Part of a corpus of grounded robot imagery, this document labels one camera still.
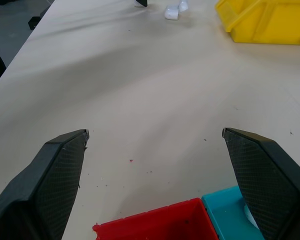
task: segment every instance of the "yellow bin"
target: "yellow bin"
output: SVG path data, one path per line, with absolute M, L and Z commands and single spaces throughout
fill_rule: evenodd
M 236 43 L 300 45 L 300 0 L 219 0 L 215 9 Z

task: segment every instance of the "red plastic bin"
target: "red plastic bin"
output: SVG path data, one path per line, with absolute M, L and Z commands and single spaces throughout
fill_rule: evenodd
M 218 240 L 200 198 L 92 228 L 97 240 Z

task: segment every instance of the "floor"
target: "floor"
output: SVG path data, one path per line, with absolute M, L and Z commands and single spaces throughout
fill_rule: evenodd
M 17 0 L 0 6 L 0 56 L 6 66 L 32 33 L 28 21 L 48 6 L 47 0 Z

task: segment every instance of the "blue bin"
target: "blue bin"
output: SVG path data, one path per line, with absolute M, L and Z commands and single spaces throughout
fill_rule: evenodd
M 265 240 L 248 220 L 238 186 L 204 195 L 202 201 L 220 240 Z

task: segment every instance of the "white table surface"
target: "white table surface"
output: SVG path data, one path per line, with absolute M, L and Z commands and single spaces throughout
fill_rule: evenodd
M 63 239 L 235 185 L 223 127 L 300 165 L 300 46 L 234 43 L 209 0 L 165 20 L 177 2 L 56 0 L 0 79 L 0 193 L 46 141 L 89 129 Z

